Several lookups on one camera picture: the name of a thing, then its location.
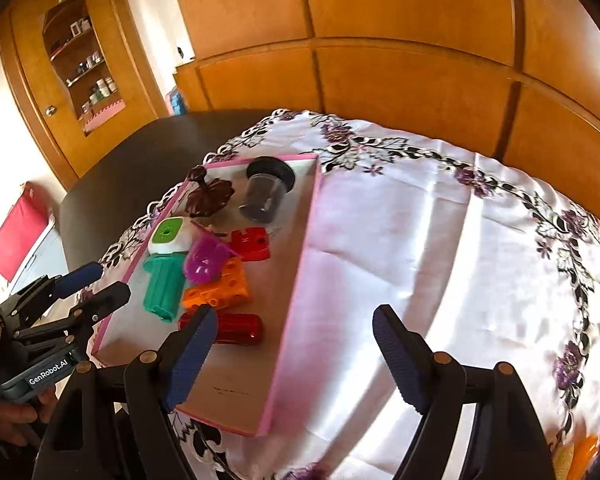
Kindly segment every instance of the human hand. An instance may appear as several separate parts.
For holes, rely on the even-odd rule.
[[[8,400],[0,400],[0,440],[16,446],[26,446],[27,439],[16,424],[30,424],[38,417],[45,424],[49,422],[58,403],[56,386],[47,388],[39,394],[38,399],[42,404],[38,412],[30,404],[13,404]]]

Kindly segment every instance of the black lid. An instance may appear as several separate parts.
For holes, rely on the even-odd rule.
[[[247,166],[247,177],[258,173],[266,173],[278,177],[286,187],[286,192],[293,189],[295,173],[285,161],[274,156],[259,156]]]

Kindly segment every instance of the teal cylinder toy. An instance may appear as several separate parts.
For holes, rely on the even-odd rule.
[[[171,322],[177,317],[185,277],[182,273],[185,253],[151,254],[142,268],[151,273],[142,306],[161,320]]]

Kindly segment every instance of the blue gripper pad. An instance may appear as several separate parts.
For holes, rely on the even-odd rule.
[[[433,352],[416,332],[409,332],[390,305],[373,313],[373,336],[407,404],[424,415],[432,400]]]
[[[199,307],[186,329],[173,332],[158,350],[160,400],[167,413],[187,400],[218,332],[218,317],[208,305]]]
[[[52,299],[58,298],[65,300],[70,295],[75,294],[81,288],[97,282],[102,277],[102,266],[97,262],[90,262],[78,269],[61,276],[54,285]]]

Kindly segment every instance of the red object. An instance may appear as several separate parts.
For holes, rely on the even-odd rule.
[[[22,195],[0,227],[0,274],[8,282],[14,278],[47,225],[45,204],[33,187],[25,184]]]
[[[193,311],[187,311],[177,322],[177,328],[187,326]],[[256,345],[262,341],[263,327],[256,314],[218,314],[218,334],[214,343],[228,345]]]
[[[240,254],[243,262],[268,260],[269,236],[263,227],[248,227],[246,231],[231,232],[230,247]]]

